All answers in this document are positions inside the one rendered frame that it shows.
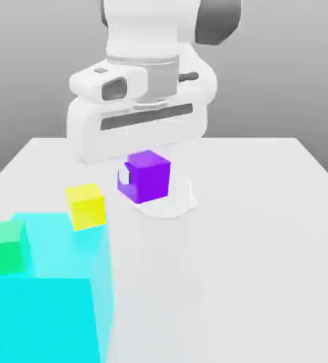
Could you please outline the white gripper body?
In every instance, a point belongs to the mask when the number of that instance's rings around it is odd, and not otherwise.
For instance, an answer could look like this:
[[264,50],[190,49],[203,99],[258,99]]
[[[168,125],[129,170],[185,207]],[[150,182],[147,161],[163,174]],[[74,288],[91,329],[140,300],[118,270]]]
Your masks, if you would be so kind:
[[205,98],[177,95],[162,104],[135,100],[94,103],[75,98],[67,113],[67,140],[73,155],[95,164],[148,149],[202,137],[207,129]]

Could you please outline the small purple cube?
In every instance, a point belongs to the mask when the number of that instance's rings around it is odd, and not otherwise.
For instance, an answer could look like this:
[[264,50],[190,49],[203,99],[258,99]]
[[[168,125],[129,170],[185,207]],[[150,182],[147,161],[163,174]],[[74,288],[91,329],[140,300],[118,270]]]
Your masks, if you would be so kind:
[[166,197],[169,191],[171,162],[152,150],[128,155],[124,162],[129,182],[117,174],[117,188],[135,204]]

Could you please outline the small yellow cube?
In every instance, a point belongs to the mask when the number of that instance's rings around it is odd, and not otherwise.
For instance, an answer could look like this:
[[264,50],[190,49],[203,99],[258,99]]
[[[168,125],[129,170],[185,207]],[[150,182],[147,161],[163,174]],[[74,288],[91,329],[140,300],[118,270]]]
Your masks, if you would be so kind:
[[106,224],[104,195],[96,183],[67,187],[65,196],[74,231]]

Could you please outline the small green cube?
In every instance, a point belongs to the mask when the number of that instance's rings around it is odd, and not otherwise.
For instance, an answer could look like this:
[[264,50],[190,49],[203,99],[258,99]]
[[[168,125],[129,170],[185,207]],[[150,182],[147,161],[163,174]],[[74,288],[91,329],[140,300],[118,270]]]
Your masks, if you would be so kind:
[[31,265],[31,247],[22,220],[0,222],[0,276],[25,272]]

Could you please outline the large cyan box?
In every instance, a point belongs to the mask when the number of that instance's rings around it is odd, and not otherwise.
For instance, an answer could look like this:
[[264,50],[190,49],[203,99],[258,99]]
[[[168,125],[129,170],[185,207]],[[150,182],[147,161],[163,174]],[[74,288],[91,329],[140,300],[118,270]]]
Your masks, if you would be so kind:
[[0,275],[0,363],[106,363],[114,315],[109,231],[66,213],[0,222],[25,269]]

